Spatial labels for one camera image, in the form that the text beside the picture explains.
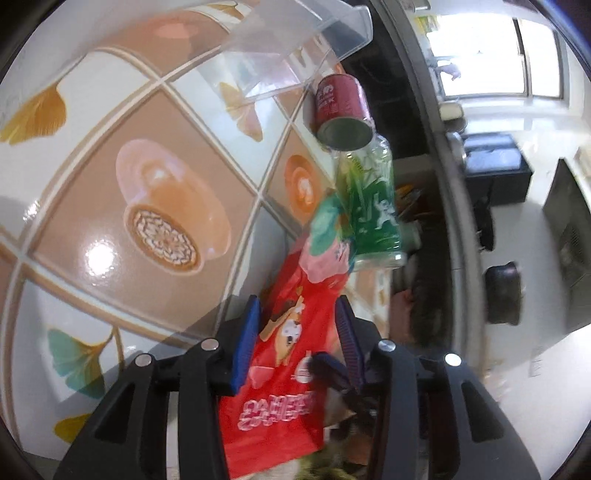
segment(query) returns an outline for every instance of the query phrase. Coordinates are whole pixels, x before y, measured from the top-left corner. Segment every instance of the transparent plastic lid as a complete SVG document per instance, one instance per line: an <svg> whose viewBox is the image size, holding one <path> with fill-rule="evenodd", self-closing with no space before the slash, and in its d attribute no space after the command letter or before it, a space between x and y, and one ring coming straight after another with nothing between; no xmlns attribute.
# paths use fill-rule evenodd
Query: transparent plastic lid
<svg viewBox="0 0 591 480"><path fill-rule="evenodd" d="M261 0L222 45L244 97L255 100L306 84L373 38L369 9L341 0Z"/></svg>

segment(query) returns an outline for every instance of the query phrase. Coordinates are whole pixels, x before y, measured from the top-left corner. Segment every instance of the plastic bottle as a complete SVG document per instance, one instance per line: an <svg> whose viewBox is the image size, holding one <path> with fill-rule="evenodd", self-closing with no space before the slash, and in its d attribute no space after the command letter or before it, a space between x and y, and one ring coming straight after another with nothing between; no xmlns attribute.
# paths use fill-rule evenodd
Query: plastic bottle
<svg viewBox="0 0 591 480"><path fill-rule="evenodd" d="M366 147L336 155L337 191L355 234L355 270L402 267L407 256L396 216L388 141L375 135Z"/></svg>

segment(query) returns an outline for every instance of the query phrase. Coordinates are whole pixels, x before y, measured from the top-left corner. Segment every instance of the yellow ginkgo leaf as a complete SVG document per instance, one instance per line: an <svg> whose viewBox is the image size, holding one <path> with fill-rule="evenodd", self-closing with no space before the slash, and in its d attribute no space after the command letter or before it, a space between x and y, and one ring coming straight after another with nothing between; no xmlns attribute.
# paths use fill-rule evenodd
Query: yellow ginkgo leaf
<svg viewBox="0 0 591 480"><path fill-rule="evenodd" d="M90 417L90 413L69 417L56 423L53 432L66 443L72 443Z"/></svg>
<svg viewBox="0 0 591 480"><path fill-rule="evenodd" d="M15 145L55 134L66 123L66 104L54 83L25 103L0 130L0 141Z"/></svg>
<svg viewBox="0 0 591 480"><path fill-rule="evenodd" d="M297 58L297 61L300 62L300 65L302 65L303 67L306 66L306 61L304 60L304 47L295 49L294 56Z"/></svg>
<svg viewBox="0 0 591 480"><path fill-rule="evenodd" d="M262 141L262 128L256 114L255 104L245 103L240 91L225 82L220 82L219 89L226 104L226 112L236 122L238 130L251 137L255 142Z"/></svg>
<svg viewBox="0 0 591 480"><path fill-rule="evenodd" d="M234 2L234 5L224 5L224 4L209 4L208 7L214 8L215 10L219 10L220 12L224 12L231 17L237 18L238 20L242 20L244 15L242 15L238 9L236 8L238 4Z"/></svg>

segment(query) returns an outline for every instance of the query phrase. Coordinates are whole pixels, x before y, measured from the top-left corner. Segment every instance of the red can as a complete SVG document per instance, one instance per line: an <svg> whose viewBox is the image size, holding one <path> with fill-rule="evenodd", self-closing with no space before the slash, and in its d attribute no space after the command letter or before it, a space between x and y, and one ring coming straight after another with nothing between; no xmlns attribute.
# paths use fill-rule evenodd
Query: red can
<svg viewBox="0 0 591 480"><path fill-rule="evenodd" d="M324 77L316 92L316 135L324 145L358 150L374 137L374 120L359 80L346 73Z"/></svg>

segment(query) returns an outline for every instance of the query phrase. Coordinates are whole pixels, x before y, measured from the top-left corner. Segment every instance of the can lid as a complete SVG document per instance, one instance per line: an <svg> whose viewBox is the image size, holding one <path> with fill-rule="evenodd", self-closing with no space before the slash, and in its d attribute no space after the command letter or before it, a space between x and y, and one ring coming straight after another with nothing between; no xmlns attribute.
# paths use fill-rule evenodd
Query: can lid
<svg viewBox="0 0 591 480"><path fill-rule="evenodd" d="M318 140L334 150L353 151L365 147L374 137L371 125L359 118L340 116L324 122Z"/></svg>

